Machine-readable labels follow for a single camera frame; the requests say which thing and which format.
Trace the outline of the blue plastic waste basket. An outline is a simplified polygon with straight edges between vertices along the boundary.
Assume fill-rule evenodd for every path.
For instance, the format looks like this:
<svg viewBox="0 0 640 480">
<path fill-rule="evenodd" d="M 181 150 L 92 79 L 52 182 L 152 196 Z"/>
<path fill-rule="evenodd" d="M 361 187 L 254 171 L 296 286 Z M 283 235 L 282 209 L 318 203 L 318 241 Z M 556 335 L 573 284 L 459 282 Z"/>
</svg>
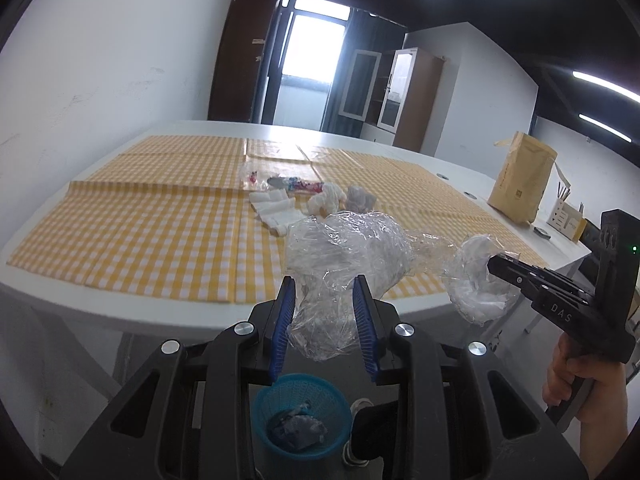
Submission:
<svg viewBox="0 0 640 480">
<path fill-rule="evenodd" d="M 254 434 L 270 452 L 313 462 L 339 451 L 352 430 L 343 393 L 326 380 L 287 374 L 258 391 L 250 404 Z"/>
</svg>

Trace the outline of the grey paper ball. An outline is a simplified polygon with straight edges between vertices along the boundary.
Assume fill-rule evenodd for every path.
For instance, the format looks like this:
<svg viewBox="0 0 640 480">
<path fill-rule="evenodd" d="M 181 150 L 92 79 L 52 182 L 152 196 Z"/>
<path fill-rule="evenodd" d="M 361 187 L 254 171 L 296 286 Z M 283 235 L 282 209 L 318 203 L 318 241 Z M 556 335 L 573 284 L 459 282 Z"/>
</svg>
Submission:
<svg viewBox="0 0 640 480">
<path fill-rule="evenodd" d="M 359 185 L 351 185 L 346 193 L 346 209 L 358 214 L 371 212 L 376 203 L 376 196 Z"/>
</svg>

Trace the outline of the large clear plastic wrap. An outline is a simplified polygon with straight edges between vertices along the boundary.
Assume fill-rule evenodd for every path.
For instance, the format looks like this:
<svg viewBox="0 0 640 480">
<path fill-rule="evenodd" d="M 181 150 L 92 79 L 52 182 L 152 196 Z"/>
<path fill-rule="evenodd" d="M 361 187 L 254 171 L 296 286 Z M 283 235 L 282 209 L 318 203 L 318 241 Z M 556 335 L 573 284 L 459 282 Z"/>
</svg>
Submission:
<svg viewBox="0 0 640 480">
<path fill-rule="evenodd" d="M 442 276 L 457 246 L 445 237 L 404 229 L 392 216 L 343 210 L 324 219 L 308 217 L 286 238 L 286 272 L 296 285 L 288 340 L 305 358 L 323 362 L 358 344 L 352 286 L 366 278 L 382 298 L 403 278 Z"/>
</svg>

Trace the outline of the glass door cabinet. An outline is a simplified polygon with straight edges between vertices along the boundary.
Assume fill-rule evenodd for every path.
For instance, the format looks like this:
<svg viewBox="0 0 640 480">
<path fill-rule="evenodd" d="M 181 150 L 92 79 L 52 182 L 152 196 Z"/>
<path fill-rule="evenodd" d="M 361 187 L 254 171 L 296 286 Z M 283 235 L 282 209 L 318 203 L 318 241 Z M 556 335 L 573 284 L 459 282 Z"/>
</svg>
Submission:
<svg viewBox="0 0 640 480">
<path fill-rule="evenodd" d="M 393 137 L 396 148 L 422 148 L 445 60 L 420 48 L 356 50 L 338 114 Z"/>
</svg>

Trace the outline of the white tissue ball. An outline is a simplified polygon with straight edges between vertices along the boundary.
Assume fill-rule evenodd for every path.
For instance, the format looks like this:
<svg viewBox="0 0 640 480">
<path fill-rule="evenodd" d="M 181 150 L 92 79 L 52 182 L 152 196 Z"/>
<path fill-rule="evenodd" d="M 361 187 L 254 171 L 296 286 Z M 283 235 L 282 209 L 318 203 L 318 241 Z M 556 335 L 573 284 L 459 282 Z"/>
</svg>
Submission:
<svg viewBox="0 0 640 480">
<path fill-rule="evenodd" d="M 326 218 L 329 214 L 339 211 L 341 203 L 345 200 L 346 194 L 339 185 L 324 182 L 321 192 L 308 200 L 307 211 L 310 216 Z"/>
</svg>

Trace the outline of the trash pile in basket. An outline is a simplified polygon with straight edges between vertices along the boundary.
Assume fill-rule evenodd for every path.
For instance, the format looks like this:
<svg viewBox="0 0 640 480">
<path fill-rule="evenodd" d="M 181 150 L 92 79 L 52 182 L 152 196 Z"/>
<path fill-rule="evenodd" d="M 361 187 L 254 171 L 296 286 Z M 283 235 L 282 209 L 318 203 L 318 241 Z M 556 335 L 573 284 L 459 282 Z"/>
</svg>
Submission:
<svg viewBox="0 0 640 480">
<path fill-rule="evenodd" d="M 280 411 L 267 425 L 269 441 L 289 453 L 301 453 L 322 444 L 327 433 L 326 425 L 311 414 L 309 401 Z"/>
</svg>

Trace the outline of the white pen holder box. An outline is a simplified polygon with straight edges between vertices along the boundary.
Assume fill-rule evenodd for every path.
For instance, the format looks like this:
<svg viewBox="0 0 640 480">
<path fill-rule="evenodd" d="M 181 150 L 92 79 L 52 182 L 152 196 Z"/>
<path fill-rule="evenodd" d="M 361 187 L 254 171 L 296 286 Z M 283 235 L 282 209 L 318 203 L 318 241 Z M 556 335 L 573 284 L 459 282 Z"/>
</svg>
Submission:
<svg viewBox="0 0 640 480">
<path fill-rule="evenodd" d="M 570 196 L 570 188 L 564 182 L 560 182 L 547 224 L 572 242 L 577 243 L 585 231 L 587 221 L 584 217 L 584 206 L 573 207 L 567 201 L 568 196 Z"/>
</svg>

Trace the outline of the yellow checkered tablecloth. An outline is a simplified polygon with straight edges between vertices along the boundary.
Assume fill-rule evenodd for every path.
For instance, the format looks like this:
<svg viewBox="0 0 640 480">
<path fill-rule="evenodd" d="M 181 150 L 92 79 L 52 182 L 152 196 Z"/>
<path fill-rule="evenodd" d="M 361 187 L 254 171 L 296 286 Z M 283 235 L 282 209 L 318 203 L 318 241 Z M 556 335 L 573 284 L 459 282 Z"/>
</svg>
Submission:
<svg viewBox="0 0 640 480">
<path fill-rule="evenodd" d="M 60 200 L 9 255 L 14 268 L 110 292 L 248 304 L 270 296 L 285 268 L 240 188 L 257 162 L 276 176 L 359 185 L 404 228 L 455 243 L 490 234 L 529 263 L 539 255 L 499 220 L 426 169 L 339 148 L 216 136 L 149 136 Z"/>
</svg>

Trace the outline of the brown paper bag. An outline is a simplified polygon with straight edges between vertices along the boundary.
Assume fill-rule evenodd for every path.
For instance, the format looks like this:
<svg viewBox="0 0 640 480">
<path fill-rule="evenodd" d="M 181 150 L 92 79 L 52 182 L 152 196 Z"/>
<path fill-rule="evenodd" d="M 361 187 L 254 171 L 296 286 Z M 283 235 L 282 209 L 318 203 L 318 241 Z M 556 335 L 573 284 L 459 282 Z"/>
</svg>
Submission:
<svg viewBox="0 0 640 480">
<path fill-rule="evenodd" d="M 556 162 L 558 153 L 534 136 L 517 132 L 495 146 L 506 146 L 508 152 L 487 203 L 512 222 L 524 226 L 535 221 L 552 169 L 562 182 L 561 191 L 570 189 Z"/>
</svg>

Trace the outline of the clear plastic bag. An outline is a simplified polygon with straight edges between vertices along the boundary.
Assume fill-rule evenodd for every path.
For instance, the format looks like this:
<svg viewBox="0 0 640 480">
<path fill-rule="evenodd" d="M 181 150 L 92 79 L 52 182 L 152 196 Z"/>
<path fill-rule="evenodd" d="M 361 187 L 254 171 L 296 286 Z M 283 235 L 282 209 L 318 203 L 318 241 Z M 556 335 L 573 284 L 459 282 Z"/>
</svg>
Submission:
<svg viewBox="0 0 640 480">
<path fill-rule="evenodd" d="M 462 318 L 482 326 L 502 318 L 518 301 L 520 291 L 488 269 L 493 256 L 510 256 L 492 235 L 467 238 L 442 265 L 442 282 Z"/>
</svg>

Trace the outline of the colourful snack wrapper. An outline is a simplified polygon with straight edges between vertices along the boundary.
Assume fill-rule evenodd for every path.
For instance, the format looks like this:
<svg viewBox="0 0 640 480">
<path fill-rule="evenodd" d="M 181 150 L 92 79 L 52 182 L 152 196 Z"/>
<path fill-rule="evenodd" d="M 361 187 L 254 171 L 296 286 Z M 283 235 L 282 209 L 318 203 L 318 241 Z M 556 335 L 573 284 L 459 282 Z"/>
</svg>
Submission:
<svg viewBox="0 0 640 480">
<path fill-rule="evenodd" d="M 323 188 L 322 182 L 304 180 L 299 177 L 269 177 L 267 183 L 270 188 L 276 188 L 288 193 L 319 194 Z"/>
</svg>

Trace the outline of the clear small plastic wrapper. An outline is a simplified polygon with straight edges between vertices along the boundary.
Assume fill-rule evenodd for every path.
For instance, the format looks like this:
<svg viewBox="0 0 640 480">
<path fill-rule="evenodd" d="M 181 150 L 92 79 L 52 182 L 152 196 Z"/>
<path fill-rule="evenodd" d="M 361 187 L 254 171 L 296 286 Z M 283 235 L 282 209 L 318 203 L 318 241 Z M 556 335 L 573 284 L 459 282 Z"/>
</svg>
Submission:
<svg viewBox="0 0 640 480">
<path fill-rule="evenodd" d="M 250 192 L 264 192 L 270 189 L 268 180 L 276 174 L 258 165 L 257 162 L 244 162 L 238 171 L 240 188 Z"/>
</svg>

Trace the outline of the brown wooden cabinet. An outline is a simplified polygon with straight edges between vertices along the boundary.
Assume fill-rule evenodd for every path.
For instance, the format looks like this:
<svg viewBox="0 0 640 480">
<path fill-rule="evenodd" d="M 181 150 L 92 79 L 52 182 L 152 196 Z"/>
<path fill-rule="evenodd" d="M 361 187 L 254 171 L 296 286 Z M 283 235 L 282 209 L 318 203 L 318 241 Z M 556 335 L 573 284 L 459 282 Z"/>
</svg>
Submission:
<svg viewBox="0 0 640 480">
<path fill-rule="evenodd" d="M 207 119 L 251 122 L 278 0 L 233 0 L 217 53 Z"/>
</svg>

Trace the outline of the white tissue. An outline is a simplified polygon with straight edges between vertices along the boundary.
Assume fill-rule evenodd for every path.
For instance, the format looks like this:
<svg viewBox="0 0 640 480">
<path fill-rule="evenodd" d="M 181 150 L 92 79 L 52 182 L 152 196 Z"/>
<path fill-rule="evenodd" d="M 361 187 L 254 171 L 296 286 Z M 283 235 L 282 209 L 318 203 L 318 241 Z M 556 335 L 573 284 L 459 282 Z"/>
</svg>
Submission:
<svg viewBox="0 0 640 480">
<path fill-rule="evenodd" d="M 306 218 L 296 207 L 295 198 L 283 190 L 251 192 L 248 199 L 259 220 L 278 237 L 288 234 L 291 226 Z"/>
</svg>

